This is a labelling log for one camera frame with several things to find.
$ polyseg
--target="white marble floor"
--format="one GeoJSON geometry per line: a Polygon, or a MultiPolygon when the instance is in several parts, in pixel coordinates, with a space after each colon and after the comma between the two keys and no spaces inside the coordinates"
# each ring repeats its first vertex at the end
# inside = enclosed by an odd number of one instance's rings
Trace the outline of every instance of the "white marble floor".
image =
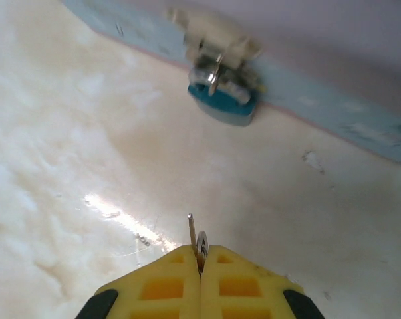
{"type": "Polygon", "coordinates": [[[272,108],[216,122],[186,78],[57,0],[0,0],[0,318],[74,318],[188,243],[188,213],[327,318],[401,318],[401,167],[272,108]]]}

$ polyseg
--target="marble surface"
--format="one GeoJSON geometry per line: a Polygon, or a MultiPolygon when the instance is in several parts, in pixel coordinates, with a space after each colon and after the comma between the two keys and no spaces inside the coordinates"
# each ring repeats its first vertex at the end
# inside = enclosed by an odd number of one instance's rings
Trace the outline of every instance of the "marble surface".
{"type": "Polygon", "coordinates": [[[0,318],[74,318],[188,213],[327,318],[401,318],[401,166],[272,108],[221,124],[186,85],[56,0],[0,0],[0,318]]]}

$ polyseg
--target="yellow plastic part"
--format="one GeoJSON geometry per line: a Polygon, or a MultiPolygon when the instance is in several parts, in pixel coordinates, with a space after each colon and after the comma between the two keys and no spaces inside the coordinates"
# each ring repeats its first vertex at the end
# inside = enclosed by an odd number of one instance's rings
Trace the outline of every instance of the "yellow plastic part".
{"type": "Polygon", "coordinates": [[[200,319],[200,276],[190,245],[101,287],[119,293],[107,319],[200,319]]]}
{"type": "Polygon", "coordinates": [[[201,279],[201,319],[296,319],[283,291],[303,289],[239,254],[209,247],[201,279]]]}

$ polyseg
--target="metal ring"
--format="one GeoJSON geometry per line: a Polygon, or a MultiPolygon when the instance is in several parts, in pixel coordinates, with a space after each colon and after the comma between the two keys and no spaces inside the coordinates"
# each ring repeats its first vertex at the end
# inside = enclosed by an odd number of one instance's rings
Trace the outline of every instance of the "metal ring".
{"type": "Polygon", "coordinates": [[[204,231],[199,232],[196,246],[197,246],[196,257],[198,260],[198,268],[199,272],[202,273],[206,262],[207,252],[209,251],[209,244],[207,243],[207,237],[204,231]]]}

